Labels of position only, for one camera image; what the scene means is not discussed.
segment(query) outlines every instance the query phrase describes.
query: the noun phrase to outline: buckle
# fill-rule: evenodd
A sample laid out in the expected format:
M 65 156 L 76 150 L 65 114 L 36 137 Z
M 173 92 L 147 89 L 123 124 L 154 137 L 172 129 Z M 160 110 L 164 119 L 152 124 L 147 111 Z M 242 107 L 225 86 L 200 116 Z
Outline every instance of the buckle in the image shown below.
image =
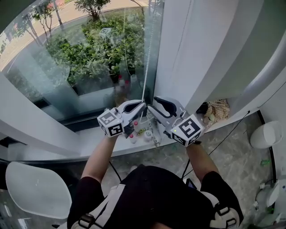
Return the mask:
M 220 203 L 217 203 L 215 205 L 214 209 L 220 216 L 228 214 L 229 211 L 230 211 L 229 207 L 223 207 L 223 206 L 220 205 Z
M 79 226 L 89 229 L 95 223 L 95 219 L 91 214 L 85 214 L 79 219 Z
M 230 220 L 227 220 L 226 223 L 227 223 L 227 227 L 226 228 L 232 227 L 232 226 L 236 225 L 236 219 L 232 218 Z

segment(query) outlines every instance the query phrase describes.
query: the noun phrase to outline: glass window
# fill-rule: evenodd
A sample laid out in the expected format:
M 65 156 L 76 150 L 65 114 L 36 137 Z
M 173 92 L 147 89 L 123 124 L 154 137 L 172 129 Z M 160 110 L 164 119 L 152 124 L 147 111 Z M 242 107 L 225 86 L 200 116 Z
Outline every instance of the glass window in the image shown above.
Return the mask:
M 163 0 L 46 0 L 0 35 L 0 70 L 56 120 L 153 98 Z

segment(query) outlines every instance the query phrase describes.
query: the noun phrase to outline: harness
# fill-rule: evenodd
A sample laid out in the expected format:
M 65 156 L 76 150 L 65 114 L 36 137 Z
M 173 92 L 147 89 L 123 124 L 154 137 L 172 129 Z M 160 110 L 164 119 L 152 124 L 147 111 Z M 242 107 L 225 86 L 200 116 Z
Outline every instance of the harness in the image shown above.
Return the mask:
M 71 229 L 102 229 L 110 218 L 124 188 L 123 184 L 112 187 L 105 200 L 92 212 L 83 215 Z M 240 219 L 235 209 L 221 206 L 219 200 L 211 193 L 203 191 L 201 193 L 210 200 L 216 211 L 215 219 L 210 221 L 210 228 L 234 229 L 239 227 Z M 58 229 L 67 229 L 67 223 L 60 225 Z

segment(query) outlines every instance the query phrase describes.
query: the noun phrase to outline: sidewalk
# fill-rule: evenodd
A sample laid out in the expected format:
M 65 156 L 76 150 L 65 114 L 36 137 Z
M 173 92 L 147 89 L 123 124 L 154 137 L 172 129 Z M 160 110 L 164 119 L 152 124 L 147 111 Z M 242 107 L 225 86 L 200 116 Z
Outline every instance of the sidewalk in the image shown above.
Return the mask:
M 124 8 L 124 7 L 138 7 L 138 6 L 145 6 L 146 1 L 141 2 L 133 2 L 131 0 L 111 0 L 110 3 L 108 3 L 103 9 L 102 12 L 111 10 L 111 9 L 117 9 L 117 8 Z M 67 21 L 71 21 L 74 19 L 77 19 L 82 16 L 87 16 L 87 13 L 84 13 L 82 11 L 76 10 L 76 7 L 74 5 L 74 1 L 69 2 L 65 6 L 63 6 L 61 9 L 59 9 L 59 16 L 62 20 L 62 23 L 65 23 Z M 59 21 L 56 15 L 56 12 L 54 11 L 52 13 L 52 26 L 51 28 L 55 28 L 59 26 Z M 39 21 L 35 21 L 33 23 L 33 27 L 36 31 L 36 34 L 38 36 L 42 35 L 44 33 L 43 27 L 40 24 Z M 5 51 L 1 55 L 0 58 L 0 71 L 3 70 L 3 68 L 28 44 L 30 44 L 34 39 L 30 36 L 28 32 L 25 32 L 25 34 L 20 38 L 14 38 L 12 41 L 7 44 Z

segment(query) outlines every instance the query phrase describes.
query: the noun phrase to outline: marble floor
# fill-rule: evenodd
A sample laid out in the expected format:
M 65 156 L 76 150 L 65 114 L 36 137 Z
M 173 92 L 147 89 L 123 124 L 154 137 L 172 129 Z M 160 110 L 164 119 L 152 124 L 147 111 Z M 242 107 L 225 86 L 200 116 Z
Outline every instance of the marble floor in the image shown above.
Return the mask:
M 218 130 L 206 133 L 201 137 L 204 149 L 210 153 L 217 145 L 228 135 L 228 133 L 237 125 L 238 122 L 220 128 Z M 259 212 L 256 212 L 252 204 L 261 182 L 271 179 L 272 167 L 271 163 L 261 166 L 262 160 L 270 160 L 268 149 L 254 149 L 249 144 L 251 133 L 261 125 L 257 113 L 246 117 L 236 127 L 236 129 L 226 138 L 226 140 L 211 154 L 211 158 L 217 165 L 222 178 L 231 186 L 236 194 L 242 212 L 244 213 L 244 221 L 241 228 L 247 228 L 250 223 L 256 222 Z M 128 175 L 133 165 L 155 165 L 172 171 L 181 177 L 186 163 L 188 161 L 185 148 L 180 144 L 170 144 L 163 147 L 146 150 L 138 153 L 113 157 L 112 164 L 123 179 Z M 84 168 L 84 163 L 77 165 L 69 165 L 66 167 L 74 176 L 80 178 Z M 190 173 L 187 177 L 191 178 L 195 185 L 199 188 L 200 183 L 194 173 Z M 111 167 L 102 182 L 102 190 L 106 195 L 109 189 L 119 184 L 119 179 Z M 27 229 L 36 228 L 52 228 L 52 224 L 60 224 L 62 221 L 49 219 L 41 216 L 21 211 L 11 200 L 7 191 L 0 193 L 0 212 L 4 215 L 5 222 L 10 224 L 7 228 L 25 229 L 20 226 L 20 219 L 25 219 Z M 10 209 L 12 217 L 5 217 L 2 209 L 7 205 Z

